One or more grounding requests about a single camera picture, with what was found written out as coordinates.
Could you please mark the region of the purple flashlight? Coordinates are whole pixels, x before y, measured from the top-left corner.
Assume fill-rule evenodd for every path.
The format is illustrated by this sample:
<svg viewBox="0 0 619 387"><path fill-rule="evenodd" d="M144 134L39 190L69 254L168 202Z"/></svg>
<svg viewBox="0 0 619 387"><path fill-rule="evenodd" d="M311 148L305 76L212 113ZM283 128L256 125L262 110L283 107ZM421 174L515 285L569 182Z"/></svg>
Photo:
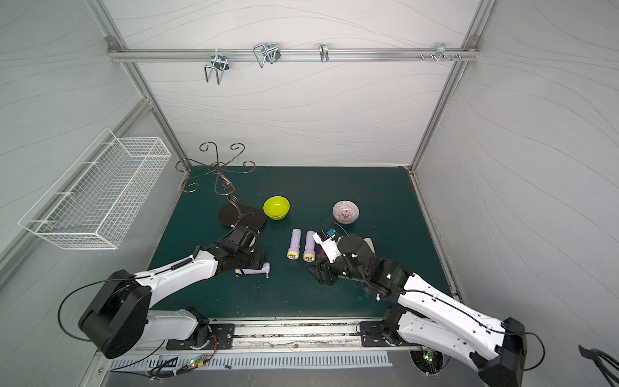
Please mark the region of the purple flashlight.
<svg viewBox="0 0 619 387"><path fill-rule="evenodd" d="M237 277L244 277L248 275L264 275L267 279L269 279L269 274L271 270L271 265L269 262L266 262L262 265L260 269L237 269L235 270L235 275Z"/></svg>
<svg viewBox="0 0 619 387"><path fill-rule="evenodd" d="M296 261L300 256L301 230L295 228L292 230L290 246L287 251L287 258L291 261Z"/></svg>
<svg viewBox="0 0 619 387"><path fill-rule="evenodd" d="M306 243L303 253L303 260L308 263L314 262L316 260L314 235L315 232L311 230L306 233Z"/></svg>

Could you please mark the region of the pale green flashlight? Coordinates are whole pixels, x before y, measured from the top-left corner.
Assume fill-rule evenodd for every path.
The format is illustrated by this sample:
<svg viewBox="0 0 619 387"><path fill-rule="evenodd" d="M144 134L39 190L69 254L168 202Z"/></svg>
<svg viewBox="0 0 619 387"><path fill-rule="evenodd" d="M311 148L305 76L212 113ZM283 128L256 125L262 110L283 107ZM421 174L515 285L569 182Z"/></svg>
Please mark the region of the pale green flashlight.
<svg viewBox="0 0 619 387"><path fill-rule="evenodd" d="M376 252L376 250L375 250L374 244L373 244L373 242L372 242L372 239L371 239L371 238L366 237L366 238L364 238L364 241L365 241L366 245L370 248L370 250L371 250L373 253L375 253L375 252Z"/></svg>

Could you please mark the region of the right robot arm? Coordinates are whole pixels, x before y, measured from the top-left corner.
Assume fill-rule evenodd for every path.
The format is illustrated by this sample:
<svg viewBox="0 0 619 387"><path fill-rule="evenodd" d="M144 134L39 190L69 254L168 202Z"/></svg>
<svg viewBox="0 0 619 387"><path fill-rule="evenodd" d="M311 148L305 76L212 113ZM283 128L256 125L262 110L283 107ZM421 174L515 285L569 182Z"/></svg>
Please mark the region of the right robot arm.
<svg viewBox="0 0 619 387"><path fill-rule="evenodd" d="M306 270L322 285L339 279L360 283L391 305L379 323L391 346L417 345L460 361L488 386L519 386L526 368L524 325L465 306L398 261L377 256L356 234L333 230L313 235L319 254Z"/></svg>

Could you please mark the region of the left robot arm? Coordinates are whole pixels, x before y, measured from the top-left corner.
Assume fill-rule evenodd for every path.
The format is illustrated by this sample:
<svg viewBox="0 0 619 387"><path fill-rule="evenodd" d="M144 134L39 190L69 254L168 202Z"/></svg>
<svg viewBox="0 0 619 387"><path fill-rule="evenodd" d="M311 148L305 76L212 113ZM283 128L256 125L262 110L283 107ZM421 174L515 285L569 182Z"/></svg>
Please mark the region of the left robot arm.
<svg viewBox="0 0 619 387"><path fill-rule="evenodd" d="M108 359L142 343L176 340L185 348L210 344L208 317L193 307L156 311L165 298L227 271L246 273L266 264L256 248L259 231L238 225L224 237L171 264L139 273L119 270L103 283L79 320L78 327Z"/></svg>

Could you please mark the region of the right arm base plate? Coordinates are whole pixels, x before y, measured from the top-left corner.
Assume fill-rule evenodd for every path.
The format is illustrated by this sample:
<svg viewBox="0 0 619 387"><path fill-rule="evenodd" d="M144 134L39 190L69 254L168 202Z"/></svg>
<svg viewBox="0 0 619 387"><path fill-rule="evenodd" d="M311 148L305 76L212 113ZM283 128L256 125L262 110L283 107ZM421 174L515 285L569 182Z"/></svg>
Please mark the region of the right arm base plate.
<svg viewBox="0 0 619 387"><path fill-rule="evenodd" d="M383 322L362 321L357 324L356 330L363 347L396 347L403 343L397 331Z"/></svg>

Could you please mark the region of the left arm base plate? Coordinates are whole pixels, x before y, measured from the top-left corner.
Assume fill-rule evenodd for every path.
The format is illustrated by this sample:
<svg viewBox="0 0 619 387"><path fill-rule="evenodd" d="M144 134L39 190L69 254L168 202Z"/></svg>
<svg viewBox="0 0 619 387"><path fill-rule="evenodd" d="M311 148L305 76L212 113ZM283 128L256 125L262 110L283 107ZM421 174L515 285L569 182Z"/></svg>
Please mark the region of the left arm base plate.
<svg viewBox="0 0 619 387"><path fill-rule="evenodd" d="M235 335L235 325L215 323L200 325L197 332L187 340L169 340L165 348L168 351L209 351L214 349L231 349Z"/></svg>

